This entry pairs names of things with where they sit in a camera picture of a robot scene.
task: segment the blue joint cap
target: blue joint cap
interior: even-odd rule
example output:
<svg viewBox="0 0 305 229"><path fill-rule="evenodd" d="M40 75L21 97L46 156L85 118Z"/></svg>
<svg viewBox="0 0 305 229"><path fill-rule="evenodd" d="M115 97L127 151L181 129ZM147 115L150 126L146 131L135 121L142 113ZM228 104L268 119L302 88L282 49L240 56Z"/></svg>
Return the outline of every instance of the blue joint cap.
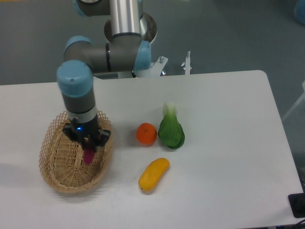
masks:
<svg viewBox="0 0 305 229"><path fill-rule="evenodd" d="M148 41L142 41L138 50L137 57L134 62L133 69L138 70L147 70L151 67L152 63L152 53L151 45Z"/></svg>
<svg viewBox="0 0 305 229"><path fill-rule="evenodd" d="M76 0L73 0L73 5L76 9L76 12L78 13L78 15L82 16L82 17L87 17L86 14L84 14L84 12L80 9L80 6L78 5Z"/></svg>
<svg viewBox="0 0 305 229"><path fill-rule="evenodd" d="M93 87L93 73L82 61L66 61L57 69L57 84L64 95L83 97Z"/></svg>
<svg viewBox="0 0 305 229"><path fill-rule="evenodd" d="M296 3L295 17L299 22L305 24L305 0L298 0Z"/></svg>
<svg viewBox="0 0 305 229"><path fill-rule="evenodd" d="M88 37L84 37L84 36L74 36L71 37L66 44L65 50L72 45L75 42L89 42L90 44L92 44L92 41L88 38Z"/></svg>

